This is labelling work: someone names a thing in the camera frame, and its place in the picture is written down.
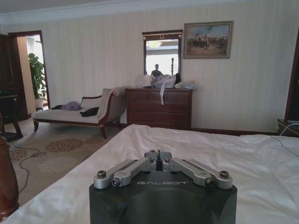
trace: wooden bedpost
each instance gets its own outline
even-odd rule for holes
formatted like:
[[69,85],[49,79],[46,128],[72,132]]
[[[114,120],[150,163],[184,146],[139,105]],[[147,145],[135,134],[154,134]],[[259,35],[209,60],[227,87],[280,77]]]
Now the wooden bedpost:
[[19,208],[19,188],[8,149],[0,137],[0,223]]

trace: green leaves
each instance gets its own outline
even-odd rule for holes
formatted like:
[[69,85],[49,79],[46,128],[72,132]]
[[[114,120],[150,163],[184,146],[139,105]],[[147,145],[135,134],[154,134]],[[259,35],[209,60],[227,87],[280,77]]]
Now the green leaves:
[[28,55],[32,87],[35,99],[45,98],[46,96],[46,82],[43,72],[43,64],[38,61],[38,57],[35,54],[30,53]]

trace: potted plant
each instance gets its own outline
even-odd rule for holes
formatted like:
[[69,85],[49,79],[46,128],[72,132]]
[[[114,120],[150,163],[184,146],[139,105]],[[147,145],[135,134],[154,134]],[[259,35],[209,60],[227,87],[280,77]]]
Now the potted plant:
[[39,109],[43,107],[43,100],[46,97],[46,82],[43,72],[43,64],[38,61],[38,57],[33,53],[30,53],[28,58],[35,104],[36,108]]

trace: wooden dresser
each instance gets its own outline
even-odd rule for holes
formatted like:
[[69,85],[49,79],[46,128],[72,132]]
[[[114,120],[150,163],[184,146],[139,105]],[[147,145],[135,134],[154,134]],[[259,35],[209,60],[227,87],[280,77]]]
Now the wooden dresser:
[[192,90],[165,89],[164,105],[160,89],[126,89],[127,123],[189,129],[191,127]]

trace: crown molding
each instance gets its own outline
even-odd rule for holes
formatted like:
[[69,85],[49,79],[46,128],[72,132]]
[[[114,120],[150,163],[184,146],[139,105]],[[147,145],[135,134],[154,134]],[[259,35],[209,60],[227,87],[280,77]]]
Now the crown molding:
[[253,0],[111,0],[97,3],[45,8],[0,14],[0,24],[23,24],[89,16],[140,12],[154,9],[194,7]]

